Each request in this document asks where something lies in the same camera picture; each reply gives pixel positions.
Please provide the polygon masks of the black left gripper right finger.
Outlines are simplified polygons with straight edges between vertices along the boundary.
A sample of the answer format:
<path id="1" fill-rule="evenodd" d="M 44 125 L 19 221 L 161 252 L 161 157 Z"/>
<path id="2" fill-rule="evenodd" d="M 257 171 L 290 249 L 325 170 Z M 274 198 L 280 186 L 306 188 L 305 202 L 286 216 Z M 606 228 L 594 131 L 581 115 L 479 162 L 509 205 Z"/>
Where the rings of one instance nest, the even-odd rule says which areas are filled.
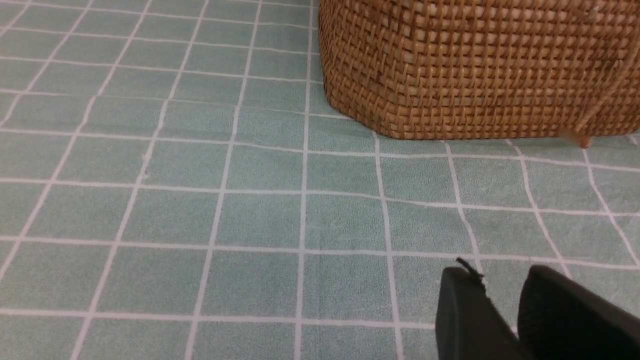
<path id="1" fill-rule="evenodd" d="M 637 360 L 640 321 L 546 265 L 519 296 L 518 337 L 537 360 Z"/>

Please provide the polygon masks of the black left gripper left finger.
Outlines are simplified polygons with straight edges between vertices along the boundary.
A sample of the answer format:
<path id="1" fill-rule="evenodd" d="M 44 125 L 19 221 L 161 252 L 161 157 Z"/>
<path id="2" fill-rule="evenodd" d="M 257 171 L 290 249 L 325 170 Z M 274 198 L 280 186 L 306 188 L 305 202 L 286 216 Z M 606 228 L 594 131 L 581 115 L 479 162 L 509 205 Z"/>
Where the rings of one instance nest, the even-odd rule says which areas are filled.
<path id="1" fill-rule="evenodd" d="M 483 275 L 461 257 L 441 274 L 435 337 L 439 360 L 532 360 L 486 294 Z"/>

